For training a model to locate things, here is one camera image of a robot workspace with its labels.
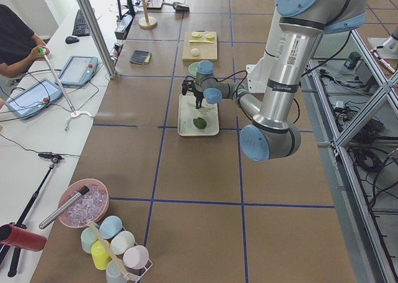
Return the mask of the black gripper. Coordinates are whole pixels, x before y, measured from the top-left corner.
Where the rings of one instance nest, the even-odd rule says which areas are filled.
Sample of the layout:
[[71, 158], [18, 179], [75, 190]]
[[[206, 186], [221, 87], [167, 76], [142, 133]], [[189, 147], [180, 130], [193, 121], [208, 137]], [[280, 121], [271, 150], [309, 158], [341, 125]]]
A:
[[188, 92], [192, 92], [195, 96], [195, 108], [200, 109], [202, 107], [203, 93], [199, 91], [196, 80], [191, 76], [186, 76], [182, 82], [182, 95], [186, 95]]

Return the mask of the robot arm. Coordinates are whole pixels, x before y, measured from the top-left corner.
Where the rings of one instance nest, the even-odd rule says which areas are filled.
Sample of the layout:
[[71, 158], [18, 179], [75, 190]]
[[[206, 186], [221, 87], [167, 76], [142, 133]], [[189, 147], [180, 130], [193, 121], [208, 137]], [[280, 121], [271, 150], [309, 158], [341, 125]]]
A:
[[213, 74], [214, 65], [202, 60], [194, 80], [184, 80], [182, 94], [191, 91], [196, 107], [205, 100], [217, 104], [233, 100], [252, 121], [243, 127], [239, 142], [253, 161], [265, 161], [294, 154], [301, 143], [300, 132], [288, 121], [305, 66], [325, 34], [347, 32], [360, 27], [366, 16], [366, 0], [275, 0], [269, 32], [277, 43], [271, 59], [264, 58], [261, 69], [269, 67], [262, 100], [242, 84], [223, 83]]

